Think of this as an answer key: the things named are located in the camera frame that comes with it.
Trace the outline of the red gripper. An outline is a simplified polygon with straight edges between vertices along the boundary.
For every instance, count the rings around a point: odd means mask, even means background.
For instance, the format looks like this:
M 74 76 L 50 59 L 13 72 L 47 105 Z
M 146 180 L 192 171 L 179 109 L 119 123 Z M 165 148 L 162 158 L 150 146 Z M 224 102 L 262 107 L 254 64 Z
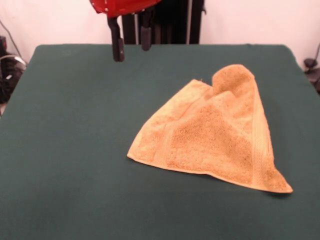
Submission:
M 91 6 L 98 14 L 108 16 L 107 23 L 111 31 L 112 54 L 115 62 L 123 62 L 125 59 L 124 41 L 121 38 L 118 16 L 137 13 L 142 10 L 140 27 L 141 48 L 148 51 L 152 45 L 152 21 L 154 17 L 154 5 L 161 0 L 90 0 Z

